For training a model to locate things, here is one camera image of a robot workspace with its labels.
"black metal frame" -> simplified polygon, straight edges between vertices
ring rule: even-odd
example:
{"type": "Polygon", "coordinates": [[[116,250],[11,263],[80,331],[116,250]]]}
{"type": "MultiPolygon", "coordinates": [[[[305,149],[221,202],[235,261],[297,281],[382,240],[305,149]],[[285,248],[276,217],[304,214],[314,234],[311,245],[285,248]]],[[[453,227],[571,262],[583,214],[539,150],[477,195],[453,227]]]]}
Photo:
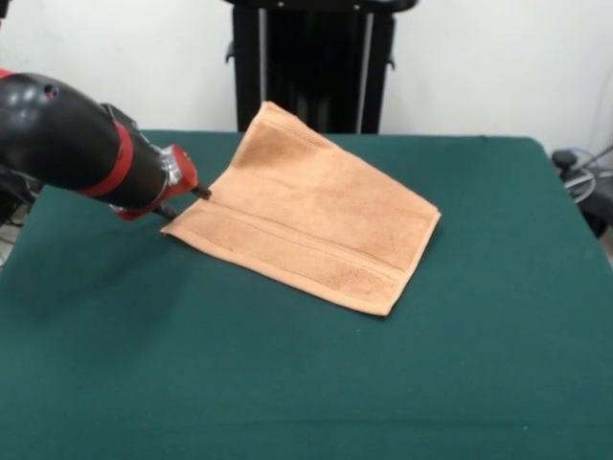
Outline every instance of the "black metal frame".
{"type": "Polygon", "coordinates": [[[378,133],[392,62],[391,12],[264,10],[242,4],[265,0],[233,3],[229,56],[235,59],[239,131],[249,127],[267,100],[318,132],[378,133]]]}
{"type": "Polygon", "coordinates": [[[404,12],[419,0],[226,0],[234,5],[300,12],[404,12]]]}

